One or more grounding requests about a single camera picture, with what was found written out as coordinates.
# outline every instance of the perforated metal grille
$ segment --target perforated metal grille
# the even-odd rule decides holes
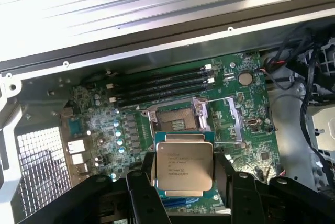
[[[19,192],[30,216],[71,188],[58,127],[17,137],[22,180]]]

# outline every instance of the motherboard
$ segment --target motherboard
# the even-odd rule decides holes
[[[268,183],[280,160],[259,68],[258,52],[238,53],[135,74],[109,72],[73,87],[63,122],[70,139],[90,142],[78,176],[105,174],[116,181],[154,151],[156,132],[211,131],[215,152]],[[168,210],[208,213],[221,205],[214,195]]]

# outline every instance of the green circuit board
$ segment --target green circuit board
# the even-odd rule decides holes
[[[211,65],[214,82],[210,88],[197,92],[168,97],[136,105],[116,107],[110,101],[112,83],[127,84],[145,80],[153,75],[168,75],[201,66]],[[264,75],[256,71],[260,67],[258,52],[239,53],[185,63],[131,75],[115,76],[97,81],[92,87],[72,88],[71,105],[75,116],[69,119],[72,137],[92,132],[93,147],[90,150],[92,174],[106,174],[113,179],[124,176],[129,169],[139,166],[148,151],[153,151],[153,137],[148,115],[143,112],[152,105],[183,100],[190,97],[206,99],[207,123],[215,133],[216,150],[223,149],[233,167],[238,171],[254,174],[259,180],[268,182],[277,175],[279,152],[275,128],[269,118],[269,98]],[[252,82],[241,85],[239,75],[251,73]],[[236,132],[237,118],[231,112],[228,98],[233,99],[240,115],[241,136]],[[173,111],[189,107],[189,102],[162,106],[160,111]],[[107,163],[95,167],[94,157],[104,156]],[[197,203],[171,211],[213,212],[218,200],[199,200]]]

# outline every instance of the integrated circuit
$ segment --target integrated circuit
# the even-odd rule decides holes
[[[157,143],[156,165],[157,187],[166,196],[202,196],[212,188],[213,145],[203,134],[166,134]]]

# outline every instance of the chip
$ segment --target chip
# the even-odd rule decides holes
[[[262,160],[268,160],[270,158],[270,155],[268,152],[261,153]]]
[[[134,115],[128,115],[127,116],[127,120],[128,121],[131,121],[131,120],[134,120],[135,119],[135,116]]]
[[[132,146],[133,147],[139,147],[140,146],[140,142],[134,142],[134,143],[132,143]]]
[[[136,128],[129,129],[129,134],[135,134],[135,133],[137,133],[137,129]]]
[[[208,191],[212,188],[213,145],[209,142],[160,142],[157,146],[158,188]]]
[[[135,122],[129,122],[128,123],[128,127],[135,127],[136,126],[136,123]]]
[[[138,137],[137,137],[137,136],[131,136],[131,137],[130,137],[130,140],[131,140],[131,141],[138,140]]]

